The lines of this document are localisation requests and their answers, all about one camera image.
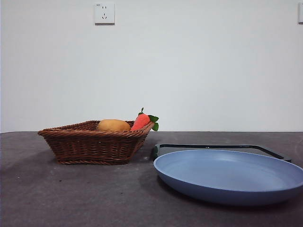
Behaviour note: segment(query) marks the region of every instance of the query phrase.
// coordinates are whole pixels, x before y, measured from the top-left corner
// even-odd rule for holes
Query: yellow mango
[[[105,119],[101,120],[97,126],[97,130],[99,131],[129,131],[131,127],[129,124],[122,120],[116,119]]]

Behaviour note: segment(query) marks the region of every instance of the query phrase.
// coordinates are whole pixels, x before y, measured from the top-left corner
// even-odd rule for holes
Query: dark tray
[[[275,157],[286,162],[292,162],[291,158],[274,152],[268,148],[257,145],[193,145],[193,144],[156,144],[153,150],[153,159],[175,151],[194,150],[194,149],[214,149],[214,150],[234,150],[253,154]]]

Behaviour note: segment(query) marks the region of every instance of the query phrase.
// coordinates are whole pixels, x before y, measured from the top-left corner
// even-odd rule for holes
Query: dark tabletop
[[[303,193],[263,207],[194,200],[157,176],[155,144],[254,144],[303,167],[303,132],[150,132],[129,164],[60,165],[36,132],[1,134],[2,227],[303,226]]]

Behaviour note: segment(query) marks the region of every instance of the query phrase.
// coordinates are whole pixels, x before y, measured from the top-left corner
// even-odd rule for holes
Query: brown wicker basket
[[[134,121],[126,121],[131,127]],[[43,136],[61,164],[123,165],[143,145],[154,123],[123,132],[96,130],[99,121],[43,129]]]

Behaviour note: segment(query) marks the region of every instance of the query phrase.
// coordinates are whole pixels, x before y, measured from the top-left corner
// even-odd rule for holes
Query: green leaf
[[[151,122],[156,122],[157,120],[159,120],[159,117],[155,117],[155,116],[152,116],[152,115],[148,115],[150,117],[150,121]]]
[[[143,114],[143,109],[144,109],[144,108],[142,107],[141,112],[138,113],[138,116],[141,115],[141,114]]]
[[[154,131],[158,131],[159,129],[159,124],[155,122],[155,125],[152,128]]]

